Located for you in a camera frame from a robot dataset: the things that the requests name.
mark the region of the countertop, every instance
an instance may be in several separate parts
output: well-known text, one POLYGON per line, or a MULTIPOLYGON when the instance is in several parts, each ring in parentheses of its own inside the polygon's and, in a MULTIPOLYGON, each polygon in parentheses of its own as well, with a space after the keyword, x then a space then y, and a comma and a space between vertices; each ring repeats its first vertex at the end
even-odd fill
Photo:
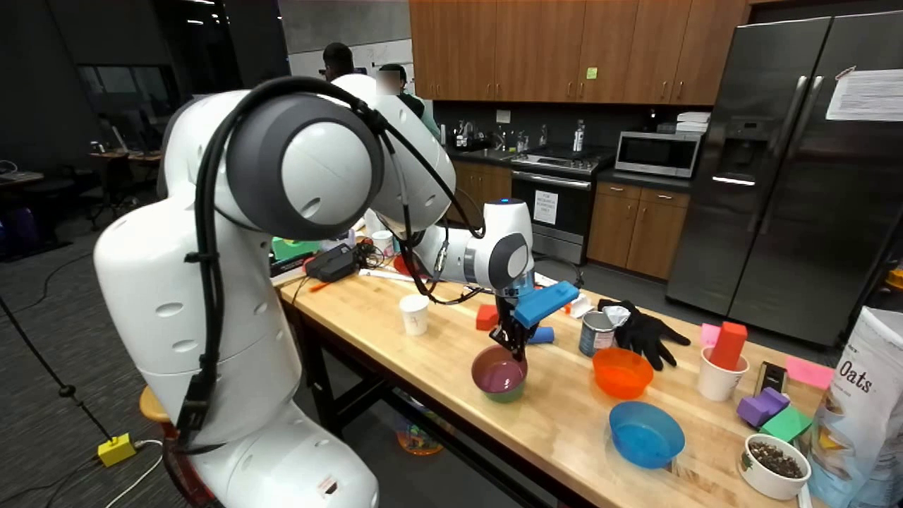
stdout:
MULTIPOLYGON (((740 424, 738 400, 756 390, 756 376, 745 376, 729 403, 705 400, 698 392, 698 324, 651 313, 695 344, 668 344, 677 366, 654 372, 642 399, 668 413, 685 434, 673 468, 646 471, 615 451, 608 421, 622 400, 592 385, 592 362, 580 354, 580 321, 561 311, 546 320, 556 331, 556 344, 527 346, 524 396, 515 403, 493 403, 471 382, 471 362, 493 344, 474 331, 477 304, 488 304, 491 296, 465 304, 430 304, 426 335, 407 338, 395 311, 399 298, 413 290, 407 282, 348 277, 323 290, 299 289, 299 282, 280 290, 287 304, 479 427, 498 442, 548 468, 592 506, 790 506, 756 493, 740 476, 742 437, 752 430, 740 424)), ((742 356, 754 366, 762 362, 784 365, 781 354, 752 342, 742 356)), ((819 403, 817 390, 794 382, 787 382, 787 396, 804 413, 819 403)))
MULTIPOLYGON (((546 163, 532 163, 524 160, 527 155, 523 152, 450 152, 453 160, 479 160, 479 163, 498 163, 509 169, 548 169, 548 173, 561 173, 556 167, 546 163)), ((599 180, 615 180, 627 186, 654 186, 654 190, 677 190, 677 193, 692 193, 692 180, 680 177, 659 177, 659 176, 630 176, 630 173, 615 173, 611 160, 601 160, 601 169, 596 173, 599 180)))

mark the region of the stainless steel refrigerator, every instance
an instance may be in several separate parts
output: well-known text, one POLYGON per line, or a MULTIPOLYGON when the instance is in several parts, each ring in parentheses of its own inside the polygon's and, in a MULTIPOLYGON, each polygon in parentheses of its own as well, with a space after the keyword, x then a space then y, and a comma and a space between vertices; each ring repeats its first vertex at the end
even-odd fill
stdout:
POLYGON ((903 214, 903 83, 876 70, 903 70, 903 12, 735 32, 673 298, 845 338, 903 214))

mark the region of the blue bowl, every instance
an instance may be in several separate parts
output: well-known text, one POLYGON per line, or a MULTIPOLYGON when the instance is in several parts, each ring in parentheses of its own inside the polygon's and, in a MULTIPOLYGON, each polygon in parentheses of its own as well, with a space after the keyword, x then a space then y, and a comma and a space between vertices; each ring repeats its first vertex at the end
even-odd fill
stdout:
POLYGON ((667 468, 685 442, 677 421, 650 403, 619 403, 611 430, 615 448, 642 468, 667 468))

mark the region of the kitchen cabinet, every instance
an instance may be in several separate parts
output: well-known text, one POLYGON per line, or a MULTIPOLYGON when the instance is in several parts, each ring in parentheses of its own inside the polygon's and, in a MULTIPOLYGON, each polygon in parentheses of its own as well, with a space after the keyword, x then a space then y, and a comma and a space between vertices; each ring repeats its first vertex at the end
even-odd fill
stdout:
POLYGON ((417 97, 500 98, 493 20, 503 4, 410 0, 417 97))
POLYGON ((685 193, 599 183, 587 256, 667 279, 685 204, 685 193))
POLYGON ((627 265, 637 208, 637 186, 599 183, 587 256, 608 265, 627 265))
POLYGON ((735 26, 745 22, 745 0, 692 0, 674 70, 673 104, 714 104, 729 63, 735 26))
POLYGON ((410 0, 417 94, 714 104, 747 0, 410 0))
POLYGON ((503 101, 580 101, 585 0, 516 0, 498 18, 498 85, 503 101))
POLYGON ((688 197, 680 193, 643 190, 642 214, 630 239, 627 267, 667 279, 680 243, 688 197))
MULTIPOLYGON (((454 160, 454 173, 457 173, 454 197, 465 208, 469 221, 477 221, 482 214, 482 204, 512 197, 509 167, 454 160)), ((454 207, 450 207, 445 221, 465 222, 454 207)))

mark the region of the paper sign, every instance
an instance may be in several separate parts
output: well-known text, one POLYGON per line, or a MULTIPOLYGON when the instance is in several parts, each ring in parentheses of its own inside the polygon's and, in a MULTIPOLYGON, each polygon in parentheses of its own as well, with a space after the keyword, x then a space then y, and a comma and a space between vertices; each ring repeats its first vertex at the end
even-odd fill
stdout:
POLYGON ((556 227, 558 217, 558 194, 556 193, 537 193, 533 194, 533 221, 556 227))
POLYGON ((848 70, 826 122, 903 122, 903 70, 848 70))

